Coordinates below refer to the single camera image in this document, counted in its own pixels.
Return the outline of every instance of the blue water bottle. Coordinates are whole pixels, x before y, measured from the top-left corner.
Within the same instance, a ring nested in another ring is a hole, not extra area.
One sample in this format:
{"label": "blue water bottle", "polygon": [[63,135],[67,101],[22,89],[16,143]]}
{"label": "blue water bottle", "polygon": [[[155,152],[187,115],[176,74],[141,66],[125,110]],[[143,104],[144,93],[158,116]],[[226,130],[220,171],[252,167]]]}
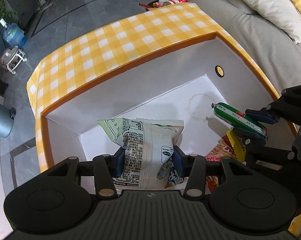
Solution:
{"label": "blue water bottle", "polygon": [[0,23],[4,27],[4,40],[7,41],[10,47],[15,47],[17,45],[21,49],[27,41],[27,37],[24,35],[24,32],[16,23],[8,24],[4,19],[1,19]]}

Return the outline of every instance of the couch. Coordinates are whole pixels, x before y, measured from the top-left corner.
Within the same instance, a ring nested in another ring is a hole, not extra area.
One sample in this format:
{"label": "couch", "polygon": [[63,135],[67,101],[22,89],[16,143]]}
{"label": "couch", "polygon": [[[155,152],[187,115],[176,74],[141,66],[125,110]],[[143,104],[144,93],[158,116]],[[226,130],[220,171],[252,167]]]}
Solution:
{"label": "couch", "polygon": [[250,54],[280,94],[301,85],[301,43],[242,0],[190,0],[222,26]]}

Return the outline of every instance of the yellow and white gingham fabric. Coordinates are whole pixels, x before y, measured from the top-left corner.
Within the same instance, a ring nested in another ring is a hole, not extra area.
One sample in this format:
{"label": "yellow and white gingham fabric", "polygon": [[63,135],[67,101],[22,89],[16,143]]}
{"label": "yellow and white gingham fabric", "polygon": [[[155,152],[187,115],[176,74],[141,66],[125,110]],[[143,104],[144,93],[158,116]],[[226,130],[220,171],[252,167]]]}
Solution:
{"label": "yellow and white gingham fabric", "polygon": [[27,83],[36,119],[36,146],[41,172],[47,169],[40,121],[44,109],[85,83],[134,59],[214,32],[219,32],[259,68],[222,27],[193,3],[169,5],[111,23],[45,57]]}

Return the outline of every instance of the gray marble floor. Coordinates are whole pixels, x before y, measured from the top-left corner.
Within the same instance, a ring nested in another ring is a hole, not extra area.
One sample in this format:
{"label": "gray marble floor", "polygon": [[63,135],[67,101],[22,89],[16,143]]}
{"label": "gray marble floor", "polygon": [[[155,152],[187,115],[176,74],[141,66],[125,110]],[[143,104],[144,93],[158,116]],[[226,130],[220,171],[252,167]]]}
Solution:
{"label": "gray marble floor", "polygon": [[35,31],[30,32],[32,37],[24,47],[28,61],[17,68],[16,75],[1,75],[2,80],[9,84],[4,95],[4,105],[16,109],[12,132],[0,141],[1,170],[6,195],[14,187],[39,174],[36,147],[17,156],[12,154],[18,146],[35,137],[35,119],[26,83],[39,61],[87,32],[144,12],[145,9],[138,3],[147,4],[151,1],[153,0],[54,0],[53,6],[43,13],[38,26],[32,28]]}

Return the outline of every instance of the white rolling stool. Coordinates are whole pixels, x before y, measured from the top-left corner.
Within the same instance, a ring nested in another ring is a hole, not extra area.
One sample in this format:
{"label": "white rolling stool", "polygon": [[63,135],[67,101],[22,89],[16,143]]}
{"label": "white rolling stool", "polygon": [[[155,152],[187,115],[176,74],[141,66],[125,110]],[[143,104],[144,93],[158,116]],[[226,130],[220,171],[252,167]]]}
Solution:
{"label": "white rolling stool", "polygon": [[16,74],[15,69],[22,61],[27,61],[26,54],[24,51],[19,49],[18,46],[6,49],[3,55],[0,57],[0,63],[3,68],[8,70],[13,75]]}

